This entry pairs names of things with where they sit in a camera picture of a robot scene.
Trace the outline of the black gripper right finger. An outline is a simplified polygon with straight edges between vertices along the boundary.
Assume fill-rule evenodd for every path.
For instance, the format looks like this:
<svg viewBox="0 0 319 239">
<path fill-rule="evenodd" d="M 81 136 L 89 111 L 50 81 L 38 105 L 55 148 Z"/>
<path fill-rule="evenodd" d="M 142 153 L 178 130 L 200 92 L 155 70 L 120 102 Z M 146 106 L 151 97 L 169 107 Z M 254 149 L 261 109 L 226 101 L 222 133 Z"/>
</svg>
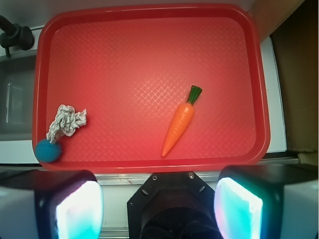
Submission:
<svg viewBox="0 0 319 239">
<path fill-rule="evenodd" d="M 215 188 L 224 239 L 317 239 L 319 169 L 310 164 L 230 165 Z"/>
</svg>

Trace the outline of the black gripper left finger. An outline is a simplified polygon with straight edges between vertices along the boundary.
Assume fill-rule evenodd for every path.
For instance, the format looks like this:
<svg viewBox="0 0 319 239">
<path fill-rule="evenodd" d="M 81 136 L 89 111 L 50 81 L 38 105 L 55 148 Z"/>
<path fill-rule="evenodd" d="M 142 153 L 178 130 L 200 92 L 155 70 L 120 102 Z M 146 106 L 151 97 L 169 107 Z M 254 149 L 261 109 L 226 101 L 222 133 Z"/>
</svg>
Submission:
<svg viewBox="0 0 319 239">
<path fill-rule="evenodd" d="M 90 171 L 0 174 L 2 239 L 97 239 L 103 210 L 103 190 Z"/>
</svg>

